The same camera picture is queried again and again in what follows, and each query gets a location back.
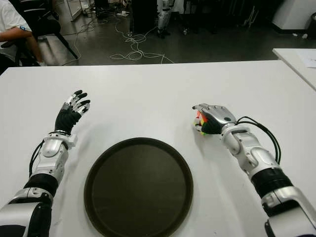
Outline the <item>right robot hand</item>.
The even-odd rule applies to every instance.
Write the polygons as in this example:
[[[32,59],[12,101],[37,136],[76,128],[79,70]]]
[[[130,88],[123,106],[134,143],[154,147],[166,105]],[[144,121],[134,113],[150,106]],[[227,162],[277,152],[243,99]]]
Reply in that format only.
[[[206,103],[192,106],[197,111],[194,119],[195,129],[202,134],[221,134],[226,125],[235,125],[235,116],[224,106]]]

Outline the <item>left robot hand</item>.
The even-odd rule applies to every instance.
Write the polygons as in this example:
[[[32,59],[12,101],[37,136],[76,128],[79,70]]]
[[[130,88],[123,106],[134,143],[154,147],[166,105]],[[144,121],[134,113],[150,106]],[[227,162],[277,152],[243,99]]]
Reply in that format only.
[[[71,135],[73,127],[90,108],[88,94],[82,90],[72,93],[63,103],[55,120],[54,131]]]

